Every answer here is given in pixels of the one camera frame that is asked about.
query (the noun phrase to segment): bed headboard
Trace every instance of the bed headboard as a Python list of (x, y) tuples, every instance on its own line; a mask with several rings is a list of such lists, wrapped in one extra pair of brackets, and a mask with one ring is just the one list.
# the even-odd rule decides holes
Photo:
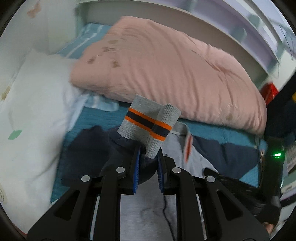
[(121, 16), (151, 19), (233, 55), (254, 83), (267, 77), (263, 67), (233, 37), (182, 9), (139, 0), (78, 0), (77, 32), (91, 22), (113, 25)]

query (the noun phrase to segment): white sheet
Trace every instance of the white sheet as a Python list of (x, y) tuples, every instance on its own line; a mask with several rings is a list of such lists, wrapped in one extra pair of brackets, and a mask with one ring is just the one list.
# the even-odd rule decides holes
[[(32, 50), (0, 109), (3, 208), (24, 233), (47, 211), (72, 105), (75, 60)], [(14, 140), (13, 131), (21, 130)]]

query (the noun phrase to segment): red object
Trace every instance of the red object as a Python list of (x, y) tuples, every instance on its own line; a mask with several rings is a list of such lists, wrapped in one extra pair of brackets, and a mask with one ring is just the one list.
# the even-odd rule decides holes
[(273, 83), (268, 83), (264, 85), (261, 90), (260, 94), (263, 96), (266, 105), (268, 105), (279, 93)]

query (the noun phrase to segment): striped pillow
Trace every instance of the striped pillow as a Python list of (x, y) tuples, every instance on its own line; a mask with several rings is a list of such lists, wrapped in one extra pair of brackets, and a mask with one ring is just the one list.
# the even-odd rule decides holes
[(78, 59), (88, 46), (100, 41), (110, 28), (110, 25), (89, 23), (82, 28), (77, 38), (57, 53), (66, 58)]

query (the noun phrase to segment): pink pillow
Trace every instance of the pink pillow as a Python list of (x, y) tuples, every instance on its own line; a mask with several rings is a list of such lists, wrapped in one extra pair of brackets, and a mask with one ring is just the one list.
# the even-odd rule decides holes
[(122, 17), (85, 50), (71, 81), (119, 101), (171, 103), (189, 120), (258, 135), (266, 125), (264, 99), (233, 56), (148, 19)]

